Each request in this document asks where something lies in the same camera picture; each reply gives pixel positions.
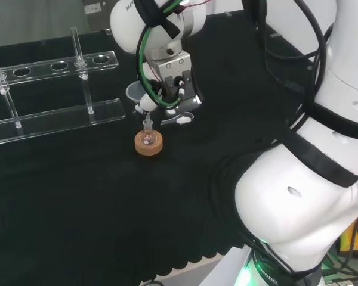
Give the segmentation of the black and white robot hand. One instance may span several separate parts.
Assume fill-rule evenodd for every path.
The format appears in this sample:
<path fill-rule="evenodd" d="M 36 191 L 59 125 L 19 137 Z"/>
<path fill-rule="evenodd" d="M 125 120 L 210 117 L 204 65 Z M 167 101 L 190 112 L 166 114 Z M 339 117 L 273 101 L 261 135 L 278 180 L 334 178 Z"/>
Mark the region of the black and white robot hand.
<path fill-rule="evenodd" d="M 144 61 L 137 57 L 138 80 L 152 102 L 168 115 L 190 112 L 202 104 L 192 73 L 190 54 L 183 51 L 164 60 Z"/>

